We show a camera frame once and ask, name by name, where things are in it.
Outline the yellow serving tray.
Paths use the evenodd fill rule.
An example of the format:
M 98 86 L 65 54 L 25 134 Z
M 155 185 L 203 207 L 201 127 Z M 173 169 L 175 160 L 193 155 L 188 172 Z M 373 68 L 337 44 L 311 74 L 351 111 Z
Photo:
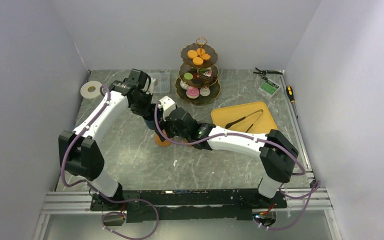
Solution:
M 268 106 L 262 101 L 214 109 L 211 119 L 216 126 L 242 133 L 268 134 L 278 129 Z

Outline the red white cake slice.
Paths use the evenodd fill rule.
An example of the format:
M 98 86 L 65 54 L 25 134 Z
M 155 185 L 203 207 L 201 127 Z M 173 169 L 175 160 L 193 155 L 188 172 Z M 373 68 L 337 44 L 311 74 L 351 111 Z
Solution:
M 213 73 L 212 70 L 208 70 L 208 71 L 203 72 L 201 75 L 202 75 L 202 77 L 205 78 L 205 79 L 211 79 L 211 77 L 212 77 L 212 73 Z

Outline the black pliers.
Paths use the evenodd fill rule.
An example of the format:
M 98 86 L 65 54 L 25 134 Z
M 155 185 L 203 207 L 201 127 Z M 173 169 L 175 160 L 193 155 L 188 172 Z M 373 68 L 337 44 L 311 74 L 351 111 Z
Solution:
M 279 70 L 261 70 L 257 67 L 254 68 L 255 71 L 253 71 L 254 74 L 259 75 L 260 77 L 266 77 L 267 75 L 283 75 L 284 73 Z

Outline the dark blue mug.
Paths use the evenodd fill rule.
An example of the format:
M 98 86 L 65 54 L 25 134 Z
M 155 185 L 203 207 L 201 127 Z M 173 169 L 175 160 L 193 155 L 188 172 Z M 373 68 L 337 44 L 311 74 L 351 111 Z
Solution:
M 147 113 L 145 114 L 145 116 L 143 116 L 143 119 L 144 119 L 146 126 L 150 130 L 153 130 L 153 131 L 157 131 L 156 120 L 155 120 L 155 119 L 157 119 L 158 126 L 159 126 L 160 130 L 163 130 L 163 123 L 162 123 L 163 110 L 161 108 L 159 108 L 156 103 L 150 104 L 150 106 L 147 110 Z

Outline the pink frosted donut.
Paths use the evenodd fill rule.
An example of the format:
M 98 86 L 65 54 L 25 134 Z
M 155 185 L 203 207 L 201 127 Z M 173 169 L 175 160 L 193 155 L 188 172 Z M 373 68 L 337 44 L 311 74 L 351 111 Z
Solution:
M 200 90 L 193 86 L 189 86 L 185 93 L 189 99 L 196 99 L 200 96 Z

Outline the orange macaron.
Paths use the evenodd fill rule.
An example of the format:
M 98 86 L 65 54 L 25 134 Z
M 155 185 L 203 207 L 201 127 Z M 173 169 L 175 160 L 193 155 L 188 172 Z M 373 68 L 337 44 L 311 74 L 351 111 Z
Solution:
M 204 54 L 207 53 L 207 52 L 205 51 L 204 48 L 198 48 L 198 49 L 196 50 L 196 52 L 197 52 L 197 54 L 198 54 L 199 56 L 203 56 Z
M 192 59 L 192 63 L 196 66 L 201 66 L 204 63 L 204 60 L 200 56 L 197 56 Z

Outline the wooden coaster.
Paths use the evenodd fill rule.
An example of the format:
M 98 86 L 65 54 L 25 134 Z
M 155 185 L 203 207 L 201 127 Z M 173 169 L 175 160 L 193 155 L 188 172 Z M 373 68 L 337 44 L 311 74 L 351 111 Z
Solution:
M 168 147 L 169 145 L 172 144 L 170 141 L 166 140 L 165 138 L 160 139 L 160 136 L 158 134 L 155 134 L 154 141 L 160 147 Z
M 186 139 L 183 139 L 182 142 L 183 142 L 184 144 L 188 144 L 188 141 L 187 141 Z

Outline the orange macaron top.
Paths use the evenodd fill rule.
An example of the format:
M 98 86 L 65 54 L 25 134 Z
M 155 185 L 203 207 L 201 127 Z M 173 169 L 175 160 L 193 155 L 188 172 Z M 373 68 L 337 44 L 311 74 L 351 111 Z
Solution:
M 197 56 L 192 59 L 192 63 L 196 66 L 201 66 L 204 63 L 204 60 L 200 56 Z

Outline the three-tier black dessert stand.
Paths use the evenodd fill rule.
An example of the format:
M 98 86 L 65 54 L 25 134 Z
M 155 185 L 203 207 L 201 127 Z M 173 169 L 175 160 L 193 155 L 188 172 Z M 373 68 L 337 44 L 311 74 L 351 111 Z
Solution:
M 203 64 L 200 66 L 194 65 L 192 59 L 188 58 L 187 56 L 187 52 L 189 50 L 197 51 L 198 48 L 205 49 L 206 53 L 210 55 L 210 59 L 203 61 Z M 200 36 L 195 40 L 194 43 L 188 44 L 181 50 L 180 57 L 182 59 L 182 65 L 179 68 L 178 76 L 174 84 L 176 95 L 181 100 L 183 100 L 188 104 L 192 104 L 195 106 L 208 105 L 213 100 L 215 100 L 221 92 L 221 85 L 220 85 L 220 78 L 219 78 L 220 71 L 216 66 L 216 63 L 218 61 L 218 54 L 216 50 L 210 45 L 208 45 L 208 40 L 205 37 Z M 203 78 L 202 73 L 209 70 L 212 70 L 211 79 Z M 202 85 L 194 85 L 192 84 L 191 80 L 184 79 L 185 73 L 193 74 L 193 79 L 201 79 Z M 202 87 L 209 87 L 210 89 L 209 96 L 200 95 L 198 98 L 195 98 L 195 99 L 188 98 L 186 95 L 186 90 L 183 90 L 180 86 L 181 80 L 187 83 L 190 87 L 195 87 L 195 88 L 198 88 L 199 90 Z

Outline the green macaron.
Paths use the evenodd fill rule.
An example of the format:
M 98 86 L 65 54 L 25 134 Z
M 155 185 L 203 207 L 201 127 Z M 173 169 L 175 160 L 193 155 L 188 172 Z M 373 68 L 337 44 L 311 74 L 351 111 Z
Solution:
M 183 75 L 184 79 L 185 80 L 192 80 L 194 78 L 194 75 L 190 72 L 186 72 L 184 75 Z

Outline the black sandwich cookie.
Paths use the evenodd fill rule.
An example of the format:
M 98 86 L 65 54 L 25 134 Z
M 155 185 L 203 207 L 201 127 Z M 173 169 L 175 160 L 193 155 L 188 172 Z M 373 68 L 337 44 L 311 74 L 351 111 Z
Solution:
M 201 86 L 203 84 L 202 80 L 200 78 L 194 78 L 191 80 L 191 83 L 196 86 Z

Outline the black serving tongs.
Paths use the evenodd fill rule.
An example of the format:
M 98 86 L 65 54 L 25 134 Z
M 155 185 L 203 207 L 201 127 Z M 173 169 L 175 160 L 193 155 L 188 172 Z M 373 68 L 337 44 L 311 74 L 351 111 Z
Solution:
M 237 131 L 248 133 L 251 128 L 258 122 L 260 117 L 263 115 L 263 112 L 263 109 L 258 109 L 246 116 L 243 116 L 237 120 L 227 123 L 224 128 L 228 130 L 233 130 L 238 125 L 240 125 L 241 129 L 237 129 Z

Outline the orange round cookie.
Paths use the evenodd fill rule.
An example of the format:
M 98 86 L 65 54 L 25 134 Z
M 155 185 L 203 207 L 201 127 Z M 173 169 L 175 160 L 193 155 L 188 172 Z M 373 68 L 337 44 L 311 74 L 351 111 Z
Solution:
M 194 58 L 196 58 L 196 57 L 198 57 L 199 55 L 198 55 L 198 53 L 195 51 L 195 50 L 188 50 L 187 51 L 187 57 L 189 58 L 189 59 L 194 59 Z

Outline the white chocolate drizzle donut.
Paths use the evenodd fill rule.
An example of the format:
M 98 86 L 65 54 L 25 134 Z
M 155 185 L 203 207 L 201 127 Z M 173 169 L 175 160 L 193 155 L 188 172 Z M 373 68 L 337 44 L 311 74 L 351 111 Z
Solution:
M 180 87 L 185 91 L 187 91 L 190 88 L 190 86 L 183 80 L 181 80 L 179 84 L 180 84 Z

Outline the orange waffle cookie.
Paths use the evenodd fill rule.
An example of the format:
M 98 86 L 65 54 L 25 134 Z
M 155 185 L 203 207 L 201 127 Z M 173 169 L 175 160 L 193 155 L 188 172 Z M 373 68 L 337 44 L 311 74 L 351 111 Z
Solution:
M 204 61 L 208 61 L 211 56 L 208 53 L 204 53 L 200 56 Z

